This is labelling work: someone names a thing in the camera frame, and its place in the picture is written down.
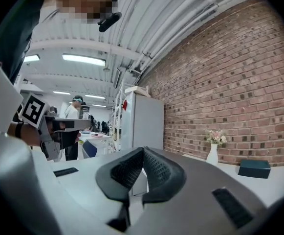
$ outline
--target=white tabletop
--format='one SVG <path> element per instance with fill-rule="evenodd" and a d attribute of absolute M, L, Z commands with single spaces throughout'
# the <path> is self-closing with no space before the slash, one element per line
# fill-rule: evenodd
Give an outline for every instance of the white tabletop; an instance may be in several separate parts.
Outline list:
<path fill-rule="evenodd" d="M 100 138 L 95 138 L 95 137 L 92 137 L 92 134 L 98 134 L 98 135 L 101 135 L 101 137 Z M 90 132 L 89 134 L 81 133 L 81 136 L 80 136 L 80 140 L 83 141 L 83 142 L 85 142 L 86 140 L 89 140 L 89 139 L 107 140 L 107 139 L 110 139 L 110 138 L 111 138 L 111 136 L 107 136 L 107 135 L 96 133 L 96 132 Z"/>
<path fill-rule="evenodd" d="M 183 156 L 205 161 L 187 154 Z M 253 191 L 267 207 L 284 197 L 284 166 L 271 167 L 267 179 L 240 176 L 238 165 L 218 163 L 217 167 Z"/>

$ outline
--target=white countertop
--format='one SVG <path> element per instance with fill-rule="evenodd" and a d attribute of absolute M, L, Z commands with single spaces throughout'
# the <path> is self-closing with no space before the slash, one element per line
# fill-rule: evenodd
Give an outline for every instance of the white countertop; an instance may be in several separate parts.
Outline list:
<path fill-rule="evenodd" d="M 205 161 L 187 154 L 183 156 Z M 240 169 L 238 165 L 218 163 L 217 167 L 250 189 L 267 207 L 284 197 L 284 166 L 271 167 L 267 179 L 240 176 L 238 175 Z"/>

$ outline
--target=red brick wall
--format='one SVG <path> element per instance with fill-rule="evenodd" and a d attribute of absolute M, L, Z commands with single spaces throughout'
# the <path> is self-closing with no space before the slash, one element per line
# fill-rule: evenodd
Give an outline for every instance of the red brick wall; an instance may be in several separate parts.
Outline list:
<path fill-rule="evenodd" d="M 206 158 L 206 130 L 224 130 L 219 161 L 284 165 L 284 24 L 262 0 L 215 17 L 140 82 L 163 100 L 164 149 Z"/>

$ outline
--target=fluorescent light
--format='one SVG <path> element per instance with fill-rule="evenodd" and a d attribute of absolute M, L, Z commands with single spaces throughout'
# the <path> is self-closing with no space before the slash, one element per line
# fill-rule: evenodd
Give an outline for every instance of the fluorescent light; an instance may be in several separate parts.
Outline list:
<path fill-rule="evenodd" d="M 23 62 L 33 62 L 33 61 L 39 61 L 39 56 L 38 55 L 33 55 L 33 56 L 26 56 L 24 58 Z"/>
<path fill-rule="evenodd" d="M 70 93 L 69 93 L 69 92 L 53 92 L 53 93 L 55 93 L 55 94 L 64 94 L 64 95 L 70 95 Z"/>
<path fill-rule="evenodd" d="M 99 98 L 99 99 L 105 99 L 104 96 L 94 96 L 94 95 L 86 95 L 86 94 L 85 94 L 85 96 Z"/>
<path fill-rule="evenodd" d="M 92 105 L 97 107 L 105 107 L 105 105 L 98 105 L 98 104 L 92 104 Z"/>
<path fill-rule="evenodd" d="M 105 66 L 106 64 L 106 62 L 102 59 L 97 59 L 93 57 L 77 56 L 77 55 L 63 54 L 63 59 L 66 61 L 82 62 L 82 63 L 88 63 L 88 64 L 99 65 L 99 66 Z"/>

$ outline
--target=red object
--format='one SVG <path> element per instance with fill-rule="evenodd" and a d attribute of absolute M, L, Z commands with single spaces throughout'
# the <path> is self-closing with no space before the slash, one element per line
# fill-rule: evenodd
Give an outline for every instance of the red object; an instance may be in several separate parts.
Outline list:
<path fill-rule="evenodd" d="M 124 100 L 124 103 L 123 103 L 123 106 L 122 106 L 122 108 L 124 109 L 124 111 L 126 111 L 127 106 L 128 106 L 128 102 L 127 102 L 127 100 Z"/>
<path fill-rule="evenodd" d="M 92 134 L 91 136 L 92 136 L 93 138 L 101 138 L 103 135 L 100 135 L 100 134 L 98 134 L 98 135 Z"/>

